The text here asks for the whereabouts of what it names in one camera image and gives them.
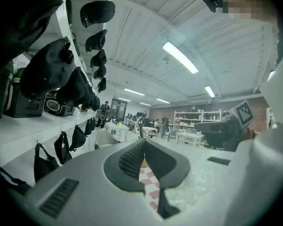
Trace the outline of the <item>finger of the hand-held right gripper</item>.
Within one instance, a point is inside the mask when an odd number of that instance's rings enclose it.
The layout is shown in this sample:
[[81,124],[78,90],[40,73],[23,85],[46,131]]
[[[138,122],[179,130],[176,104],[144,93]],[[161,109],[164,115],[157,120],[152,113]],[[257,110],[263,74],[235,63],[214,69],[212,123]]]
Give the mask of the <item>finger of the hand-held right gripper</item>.
[[225,132],[228,130],[228,122],[201,122],[195,125],[197,131]]

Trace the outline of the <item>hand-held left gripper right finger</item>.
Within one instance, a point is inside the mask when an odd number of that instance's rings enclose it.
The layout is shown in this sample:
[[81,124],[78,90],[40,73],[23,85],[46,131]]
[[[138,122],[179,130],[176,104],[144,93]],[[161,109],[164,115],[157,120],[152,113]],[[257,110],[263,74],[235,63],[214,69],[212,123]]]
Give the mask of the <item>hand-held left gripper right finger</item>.
[[232,152],[146,139],[145,160],[159,182],[159,200],[145,225],[222,226],[227,203],[217,191],[233,158]]

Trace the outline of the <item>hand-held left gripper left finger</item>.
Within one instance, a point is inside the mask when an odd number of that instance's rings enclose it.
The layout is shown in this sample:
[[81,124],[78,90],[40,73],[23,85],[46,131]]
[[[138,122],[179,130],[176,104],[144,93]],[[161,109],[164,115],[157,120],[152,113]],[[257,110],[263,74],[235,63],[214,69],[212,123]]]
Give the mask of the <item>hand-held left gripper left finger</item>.
[[77,156],[37,182],[19,206],[39,226],[160,226],[144,185],[118,164],[142,146],[137,139]]

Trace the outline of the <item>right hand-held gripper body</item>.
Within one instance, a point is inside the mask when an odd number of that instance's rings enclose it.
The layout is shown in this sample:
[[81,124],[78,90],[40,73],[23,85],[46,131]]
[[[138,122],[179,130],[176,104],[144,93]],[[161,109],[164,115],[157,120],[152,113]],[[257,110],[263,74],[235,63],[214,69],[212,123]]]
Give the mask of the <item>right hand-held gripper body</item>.
[[217,122],[228,122],[225,132],[204,132],[207,144],[213,148],[236,150],[239,143],[253,138],[253,130],[249,124],[253,120],[247,100],[222,113],[223,119]]

